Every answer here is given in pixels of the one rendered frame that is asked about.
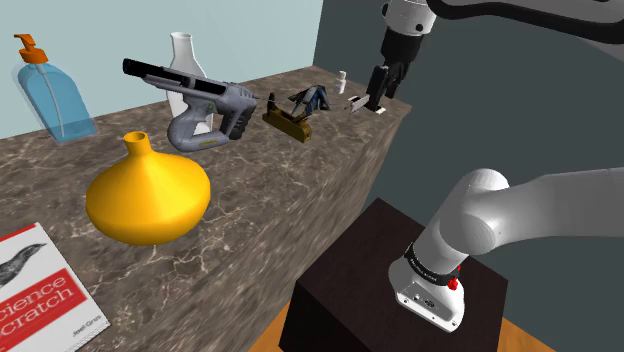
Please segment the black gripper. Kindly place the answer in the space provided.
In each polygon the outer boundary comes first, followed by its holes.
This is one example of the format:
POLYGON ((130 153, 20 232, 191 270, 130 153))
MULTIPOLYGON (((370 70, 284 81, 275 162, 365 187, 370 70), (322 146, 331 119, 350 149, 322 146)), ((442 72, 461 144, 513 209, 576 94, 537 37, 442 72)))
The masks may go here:
POLYGON ((402 34, 386 28, 380 52, 384 66, 375 66, 369 80, 366 94, 369 96, 365 107, 376 112, 381 97, 387 89, 387 97, 393 99, 406 75, 406 69, 415 60, 422 43, 422 36, 402 34))

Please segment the small white flat tool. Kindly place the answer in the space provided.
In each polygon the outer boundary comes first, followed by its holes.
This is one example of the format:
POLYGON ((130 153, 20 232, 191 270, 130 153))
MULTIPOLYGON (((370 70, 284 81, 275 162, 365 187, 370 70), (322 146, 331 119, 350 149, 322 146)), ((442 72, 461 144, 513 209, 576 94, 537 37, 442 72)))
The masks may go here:
MULTIPOLYGON (((348 99, 349 104, 345 107, 345 110, 349 110, 351 113, 356 112, 360 108, 364 107, 369 102, 370 96, 352 96, 348 99)), ((378 106, 374 109, 374 112, 378 115, 384 113, 386 109, 384 107, 378 106)))

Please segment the blue and black stapler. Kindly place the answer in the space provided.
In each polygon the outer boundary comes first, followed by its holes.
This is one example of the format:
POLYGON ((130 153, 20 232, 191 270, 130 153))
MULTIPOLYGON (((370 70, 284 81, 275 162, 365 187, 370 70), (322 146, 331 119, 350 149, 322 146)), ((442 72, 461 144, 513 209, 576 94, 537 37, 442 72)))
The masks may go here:
POLYGON ((295 107, 291 112, 292 115, 295 115, 295 112, 301 105, 304 105, 304 114, 306 116, 311 115, 315 110, 330 109, 326 88, 323 85, 310 86, 307 89, 289 96, 288 99, 295 103, 295 107))

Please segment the brass hand plane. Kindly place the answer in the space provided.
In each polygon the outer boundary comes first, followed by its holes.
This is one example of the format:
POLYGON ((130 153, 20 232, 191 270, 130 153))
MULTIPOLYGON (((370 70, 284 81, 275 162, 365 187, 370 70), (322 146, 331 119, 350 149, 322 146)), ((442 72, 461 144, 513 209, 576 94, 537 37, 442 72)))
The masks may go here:
POLYGON ((282 110, 275 104, 275 94, 271 92, 267 101, 267 112, 262 115, 262 120, 295 140, 305 143, 312 136, 312 129, 307 123, 309 116, 310 114, 306 112, 293 116, 282 110))

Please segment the white vase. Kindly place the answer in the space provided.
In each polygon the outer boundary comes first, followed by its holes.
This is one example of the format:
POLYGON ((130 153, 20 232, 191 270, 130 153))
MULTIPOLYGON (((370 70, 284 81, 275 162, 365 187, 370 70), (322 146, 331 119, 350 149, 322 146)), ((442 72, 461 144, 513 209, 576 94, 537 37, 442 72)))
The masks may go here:
MULTIPOLYGON (((170 68, 193 75, 206 77, 204 70, 197 62, 194 54, 192 35, 183 32, 172 32, 173 59, 170 68)), ((167 91, 167 100, 173 117, 177 117, 187 109, 181 93, 167 91)), ((207 115, 194 130, 195 135, 205 134, 212 131, 213 115, 207 115)))

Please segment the dark robot stand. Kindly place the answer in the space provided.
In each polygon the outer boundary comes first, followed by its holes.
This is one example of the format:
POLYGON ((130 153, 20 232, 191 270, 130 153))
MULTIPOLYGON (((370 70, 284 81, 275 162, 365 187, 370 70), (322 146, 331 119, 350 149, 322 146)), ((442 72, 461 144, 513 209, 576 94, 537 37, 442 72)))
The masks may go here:
POLYGON ((465 315, 452 333, 401 307, 388 278, 423 227, 376 199, 297 279, 283 352, 497 352, 507 281, 473 258, 461 266, 465 315))

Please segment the yellow round vase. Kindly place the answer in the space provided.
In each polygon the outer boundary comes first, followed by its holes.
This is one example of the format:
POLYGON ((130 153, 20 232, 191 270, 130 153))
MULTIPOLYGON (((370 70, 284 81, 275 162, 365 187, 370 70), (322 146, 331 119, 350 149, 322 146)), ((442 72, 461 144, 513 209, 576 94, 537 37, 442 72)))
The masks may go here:
POLYGON ((148 134, 124 136, 128 155, 98 175, 86 192, 86 213, 104 235, 131 245, 170 242, 191 231, 211 199, 204 169, 152 149, 148 134))

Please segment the blue soap dispenser orange pump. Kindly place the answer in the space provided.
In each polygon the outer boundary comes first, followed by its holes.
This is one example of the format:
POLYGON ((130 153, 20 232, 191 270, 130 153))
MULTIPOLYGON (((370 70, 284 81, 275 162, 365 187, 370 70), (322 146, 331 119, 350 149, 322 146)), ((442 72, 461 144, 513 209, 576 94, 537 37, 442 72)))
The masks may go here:
POLYGON ((30 34, 14 37, 23 45, 23 63, 14 71, 14 81, 48 134, 57 143, 96 134, 96 123, 74 80, 49 61, 30 34))

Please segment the white and red book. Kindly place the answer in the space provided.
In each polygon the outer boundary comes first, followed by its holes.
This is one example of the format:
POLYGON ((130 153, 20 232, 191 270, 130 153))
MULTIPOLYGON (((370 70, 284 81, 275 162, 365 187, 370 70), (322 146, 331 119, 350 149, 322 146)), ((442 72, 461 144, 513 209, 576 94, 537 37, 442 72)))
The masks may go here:
POLYGON ((40 224, 0 236, 0 352, 77 352, 109 326, 40 224))

